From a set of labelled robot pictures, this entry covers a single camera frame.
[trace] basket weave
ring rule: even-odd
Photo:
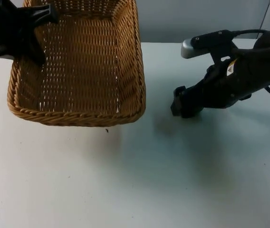
[[[15,59],[8,87],[11,112],[59,126],[114,126],[145,111],[145,81],[135,0],[25,0],[54,3],[58,24],[35,30],[42,67]]]

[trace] yellow sticker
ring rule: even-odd
[[[234,72],[234,64],[235,64],[236,60],[232,61],[227,69],[227,76],[232,75]]]

